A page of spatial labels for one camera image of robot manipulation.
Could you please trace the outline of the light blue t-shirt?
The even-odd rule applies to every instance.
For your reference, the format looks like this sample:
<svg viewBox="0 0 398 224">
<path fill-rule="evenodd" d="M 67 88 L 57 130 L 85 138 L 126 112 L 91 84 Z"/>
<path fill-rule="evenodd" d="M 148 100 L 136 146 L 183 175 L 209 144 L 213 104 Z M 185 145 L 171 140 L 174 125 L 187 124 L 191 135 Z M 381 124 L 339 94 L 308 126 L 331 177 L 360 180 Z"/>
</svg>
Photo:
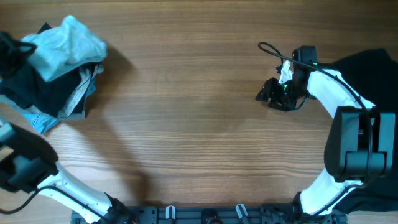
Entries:
<svg viewBox="0 0 398 224">
<path fill-rule="evenodd" d="M 28 61 L 46 82 L 107 56 L 106 43 L 71 15 L 60 26 L 27 35 L 22 41 L 36 46 Z"/>
</svg>

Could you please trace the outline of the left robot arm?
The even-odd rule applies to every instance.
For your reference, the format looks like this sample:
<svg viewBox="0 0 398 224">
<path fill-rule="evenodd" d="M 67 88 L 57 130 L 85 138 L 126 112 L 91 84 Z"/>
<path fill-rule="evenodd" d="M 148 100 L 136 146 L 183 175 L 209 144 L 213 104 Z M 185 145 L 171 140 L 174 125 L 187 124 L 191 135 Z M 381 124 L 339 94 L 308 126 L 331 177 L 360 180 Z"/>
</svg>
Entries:
<svg viewBox="0 0 398 224">
<path fill-rule="evenodd" d="M 87 223 L 137 223 L 134 212 L 119 200 L 84 184 L 65 170 L 53 147 L 15 124 L 1 122 L 1 188 L 44 195 L 80 214 Z"/>
</svg>

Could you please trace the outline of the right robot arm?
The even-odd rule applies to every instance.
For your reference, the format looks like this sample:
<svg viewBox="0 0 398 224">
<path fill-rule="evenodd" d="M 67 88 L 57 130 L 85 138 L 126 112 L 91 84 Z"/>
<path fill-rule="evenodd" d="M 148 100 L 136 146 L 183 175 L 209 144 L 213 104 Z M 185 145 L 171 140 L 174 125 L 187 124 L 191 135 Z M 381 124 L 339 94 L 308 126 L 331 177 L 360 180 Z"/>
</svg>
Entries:
<svg viewBox="0 0 398 224">
<path fill-rule="evenodd" d="M 258 46 L 281 63 L 279 77 L 264 83 L 257 101 L 291 112 L 314 99 L 332 118 L 324 169 L 274 215 L 286 223 L 340 223 L 351 212 L 396 211 L 397 62 L 387 50 L 321 63 L 313 46 L 291 57 L 266 42 Z"/>
</svg>

